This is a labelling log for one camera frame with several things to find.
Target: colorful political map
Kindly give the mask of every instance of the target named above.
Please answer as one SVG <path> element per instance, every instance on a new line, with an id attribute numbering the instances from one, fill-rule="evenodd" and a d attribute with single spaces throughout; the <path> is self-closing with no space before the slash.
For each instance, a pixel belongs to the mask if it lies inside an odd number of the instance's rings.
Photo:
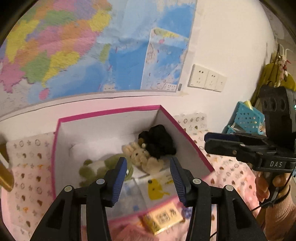
<path id="1" fill-rule="evenodd" d="M 0 47 L 0 117 L 69 96 L 176 92 L 196 0 L 39 0 Z"/>

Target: black fluffy toy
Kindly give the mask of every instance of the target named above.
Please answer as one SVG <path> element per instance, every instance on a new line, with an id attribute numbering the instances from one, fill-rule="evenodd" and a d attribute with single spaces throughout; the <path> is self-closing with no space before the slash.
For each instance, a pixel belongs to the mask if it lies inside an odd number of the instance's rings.
<path id="1" fill-rule="evenodd" d="M 139 145 L 156 159 L 161 156 L 176 154 L 173 139 L 163 125 L 151 127 L 149 131 L 143 131 L 139 134 L 138 139 Z"/>

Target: human hand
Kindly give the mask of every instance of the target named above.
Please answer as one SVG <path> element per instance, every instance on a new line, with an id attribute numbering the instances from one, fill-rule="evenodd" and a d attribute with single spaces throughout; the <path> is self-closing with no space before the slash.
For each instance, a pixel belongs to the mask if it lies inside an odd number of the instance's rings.
<path id="1" fill-rule="evenodd" d="M 283 187 L 285 186 L 287 180 L 289 179 L 290 173 L 282 173 L 278 176 L 276 176 L 272 183 L 275 187 Z M 260 202 L 263 202 L 264 199 L 269 198 L 269 190 L 268 190 L 268 183 L 266 179 L 264 178 L 262 172 L 257 172 L 256 179 L 256 196 Z M 278 193 L 277 199 L 285 196 L 289 191 L 290 184 L 287 183 L 285 188 L 281 190 L 281 192 Z"/>

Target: plush toy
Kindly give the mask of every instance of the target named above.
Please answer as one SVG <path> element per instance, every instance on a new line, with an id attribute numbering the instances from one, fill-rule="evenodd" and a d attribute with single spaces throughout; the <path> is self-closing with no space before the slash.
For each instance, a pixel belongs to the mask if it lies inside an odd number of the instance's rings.
<path id="1" fill-rule="evenodd" d="M 89 186 L 91 183 L 93 183 L 95 180 L 104 178 L 108 170 L 115 168 L 120 157 L 125 157 L 128 163 L 126 177 L 124 180 L 131 179 L 133 175 L 133 165 L 132 165 L 130 156 L 127 156 L 124 154 L 116 154 L 107 158 L 104 161 L 93 162 L 91 160 L 86 160 L 83 163 L 83 166 L 79 169 L 79 175 L 85 178 L 86 180 L 83 182 L 80 182 L 79 185 L 81 187 L 86 187 L 86 186 Z"/>
<path id="2" fill-rule="evenodd" d="M 161 156 L 176 154 L 173 139 L 163 125 L 151 127 L 149 131 L 140 133 L 138 144 L 156 159 Z"/>
<path id="3" fill-rule="evenodd" d="M 141 148 L 136 142 L 123 146 L 122 151 L 131 158 L 131 162 L 135 166 L 141 167 L 148 174 L 157 173 L 164 167 L 163 160 L 157 160 L 155 157 L 151 157 L 149 152 Z"/>

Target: wall outlet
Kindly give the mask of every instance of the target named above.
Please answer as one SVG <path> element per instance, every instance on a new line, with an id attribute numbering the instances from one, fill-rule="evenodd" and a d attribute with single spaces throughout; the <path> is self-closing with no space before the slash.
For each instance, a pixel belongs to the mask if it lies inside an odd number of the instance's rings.
<path id="1" fill-rule="evenodd" d="M 215 86 L 215 91 L 222 92 L 224 89 L 224 86 L 226 84 L 227 77 L 223 75 L 219 75 L 219 78 L 217 80 L 216 86 Z"/>
<path id="2" fill-rule="evenodd" d="M 219 74 L 210 70 L 205 82 L 205 89 L 214 90 L 218 80 Z"/>
<path id="3" fill-rule="evenodd" d="M 204 88 L 209 70 L 194 64 L 188 87 Z"/>

